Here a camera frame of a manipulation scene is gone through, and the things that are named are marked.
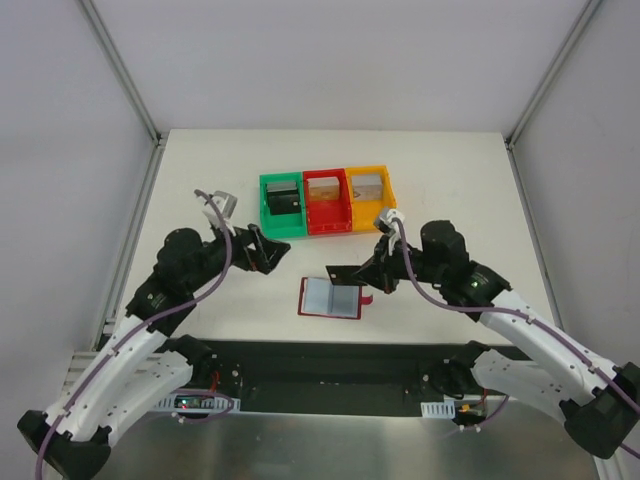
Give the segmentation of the red leather card holder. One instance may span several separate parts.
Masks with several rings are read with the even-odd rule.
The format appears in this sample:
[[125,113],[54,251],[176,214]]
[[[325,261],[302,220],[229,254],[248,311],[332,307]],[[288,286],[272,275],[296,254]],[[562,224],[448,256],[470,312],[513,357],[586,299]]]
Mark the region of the red leather card holder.
[[360,286],[334,285],[329,279],[303,277],[300,283],[299,316],[359,320],[362,310],[373,303]]

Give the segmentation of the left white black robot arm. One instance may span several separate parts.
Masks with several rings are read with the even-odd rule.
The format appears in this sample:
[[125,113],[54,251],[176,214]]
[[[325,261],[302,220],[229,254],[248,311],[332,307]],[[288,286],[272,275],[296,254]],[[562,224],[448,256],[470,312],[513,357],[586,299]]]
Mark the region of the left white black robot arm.
[[93,478],[121,436],[160,400],[183,386],[211,383],[212,350],[173,333],[230,268],[269,274],[291,248],[254,224],[213,232],[211,242],[191,228],[169,233],[151,275],[91,364],[54,404],[20,418],[17,428],[37,455],[36,478],[44,465],[65,479]]

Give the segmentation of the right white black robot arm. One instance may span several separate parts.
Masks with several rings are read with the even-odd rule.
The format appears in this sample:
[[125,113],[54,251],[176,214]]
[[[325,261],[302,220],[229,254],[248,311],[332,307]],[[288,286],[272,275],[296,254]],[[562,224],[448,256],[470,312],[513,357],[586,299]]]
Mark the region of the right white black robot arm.
[[639,423],[639,367],[618,365],[538,314],[491,268],[470,259],[465,238],[448,220],[420,231],[421,247],[406,239],[403,215],[383,209],[375,220],[382,236],[355,279],[386,294],[410,282],[431,305],[461,313],[494,331],[528,360],[508,360],[480,343],[450,369],[452,387],[473,394],[483,387],[514,397],[562,423],[589,454],[609,459]]

